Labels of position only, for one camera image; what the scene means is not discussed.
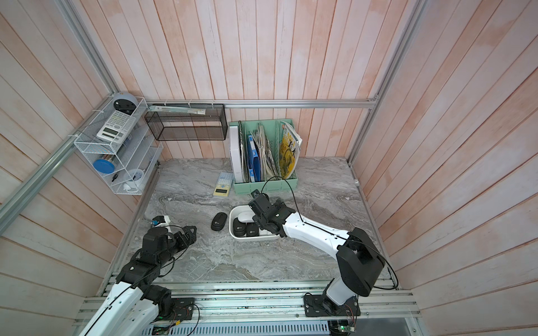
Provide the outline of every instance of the blue lid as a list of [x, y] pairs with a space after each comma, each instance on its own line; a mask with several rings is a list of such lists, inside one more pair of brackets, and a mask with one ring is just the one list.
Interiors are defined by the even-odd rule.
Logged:
[[94, 168], [99, 173], [111, 174], [114, 172], [114, 164], [110, 161], [98, 159], [94, 162]]

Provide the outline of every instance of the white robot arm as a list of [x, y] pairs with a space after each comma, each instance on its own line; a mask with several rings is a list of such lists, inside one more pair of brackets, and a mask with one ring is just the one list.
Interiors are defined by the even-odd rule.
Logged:
[[177, 252], [196, 241], [196, 227], [185, 226], [183, 233], [174, 234], [168, 229], [148, 230], [142, 248], [122, 268], [107, 298], [79, 336], [139, 336], [158, 317], [170, 320], [186, 317], [184, 308], [191, 307], [194, 298], [172, 298], [169, 289], [151, 283]]
[[[252, 212], [243, 213], [240, 221], [255, 222], [260, 229], [281, 237], [300, 239], [338, 262], [341, 275], [327, 285], [323, 294], [303, 297], [306, 316], [344, 316], [345, 305], [353, 306], [350, 301], [355, 294], [370, 294], [385, 260], [366, 232], [323, 225], [301, 216], [282, 200], [272, 204], [258, 190], [252, 196]], [[196, 227], [184, 229], [184, 234], [172, 234], [166, 227], [154, 227], [144, 235], [142, 248], [122, 268], [105, 302], [79, 336], [138, 336], [157, 317], [181, 319], [177, 314], [185, 312], [183, 308], [194, 304], [194, 299], [172, 299], [170, 290], [151, 283], [163, 264], [196, 241]]]
[[[385, 266], [385, 259], [364, 230], [357, 227], [351, 232], [338, 230], [301, 216], [280, 199], [271, 203], [267, 195], [258, 190], [251, 195], [253, 200], [249, 207], [254, 212], [252, 220], [260, 229], [281, 237], [300, 239], [338, 262], [340, 276], [329, 283], [323, 294], [304, 296], [307, 316], [339, 315], [355, 294], [370, 294]], [[317, 305], [319, 309], [309, 310], [308, 306], [314, 306], [316, 301], [322, 301], [321, 305]]]

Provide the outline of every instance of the white binder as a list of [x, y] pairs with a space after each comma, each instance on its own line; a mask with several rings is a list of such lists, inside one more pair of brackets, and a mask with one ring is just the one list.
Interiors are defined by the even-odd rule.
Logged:
[[232, 161], [233, 176], [236, 183], [244, 183], [241, 150], [239, 149], [239, 128], [230, 126], [228, 132], [230, 133], [230, 159]]

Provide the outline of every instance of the white plastic tray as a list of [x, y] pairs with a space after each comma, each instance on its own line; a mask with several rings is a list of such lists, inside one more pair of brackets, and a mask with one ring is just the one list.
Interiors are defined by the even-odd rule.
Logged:
[[258, 237], [236, 237], [233, 235], [232, 231], [232, 225], [233, 220], [236, 219], [239, 214], [243, 211], [252, 211], [248, 205], [240, 205], [236, 206], [235, 208], [230, 211], [230, 215], [228, 216], [228, 231], [230, 232], [230, 236], [232, 236], [237, 241], [261, 241], [261, 240], [275, 240], [278, 239], [280, 236], [277, 234], [272, 234], [271, 232], [267, 230], [260, 230], [260, 236]]

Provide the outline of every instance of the marble tabletop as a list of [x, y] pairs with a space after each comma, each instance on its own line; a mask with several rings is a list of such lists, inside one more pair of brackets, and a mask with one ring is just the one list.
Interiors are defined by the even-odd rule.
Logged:
[[[228, 282], [255, 280], [330, 280], [339, 275], [337, 262], [321, 250], [300, 240], [239, 242], [228, 227], [212, 231], [218, 212], [229, 213], [246, 205], [250, 195], [213, 196], [222, 171], [231, 171], [229, 159], [169, 160], [160, 166], [160, 179], [137, 223], [124, 263], [141, 247], [141, 239], [157, 215], [169, 215], [171, 225], [195, 225], [197, 241], [162, 281]], [[379, 248], [366, 208], [344, 158], [301, 158], [297, 166], [299, 185], [295, 197], [303, 216], [320, 223], [352, 230], [365, 230]], [[291, 192], [268, 192], [271, 201], [281, 197], [295, 208]], [[170, 266], [162, 271], [164, 274]]]

